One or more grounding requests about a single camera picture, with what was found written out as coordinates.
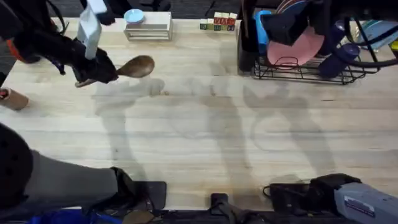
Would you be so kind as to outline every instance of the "blue bowl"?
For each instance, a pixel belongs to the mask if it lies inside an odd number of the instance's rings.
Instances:
[[[144,19],[144,12],[140,9],[130,9],[124,13],[123,18],[128,23],[138,23]]]

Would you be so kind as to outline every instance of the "pink plate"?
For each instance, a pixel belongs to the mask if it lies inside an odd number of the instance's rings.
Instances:
[[[268,61],[273,65],[303,65],[311,60],[322,47],[325,37],[307,27],[293,46],[270,41],[268,45]]]

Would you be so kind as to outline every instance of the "cardboard tube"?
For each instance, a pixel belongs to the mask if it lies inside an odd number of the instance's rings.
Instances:
[[[3,88],[3,90],[8,91],[8,96],[0,100],[0,105],[6,108],[12,109],[14,111],[19,111],[26,107],[29,102],[28,97],[18,93],[10,88]]]

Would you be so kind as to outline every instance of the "gray device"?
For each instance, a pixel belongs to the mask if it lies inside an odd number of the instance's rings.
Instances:
[[[362,224],[397,224],[398,198],[366,184],[350,183],[335,191],[338,212]]]

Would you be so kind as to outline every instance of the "blue cup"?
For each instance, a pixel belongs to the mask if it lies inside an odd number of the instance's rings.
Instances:
[[[358,57],[361,50],[355,44],[345,44],[337,49],[338,55],[345,60],[352,62]],[[325,79],[337,77],[346,67],[347,63],[342,62],[336,55],[331,54],[319,65],[319,76]]]

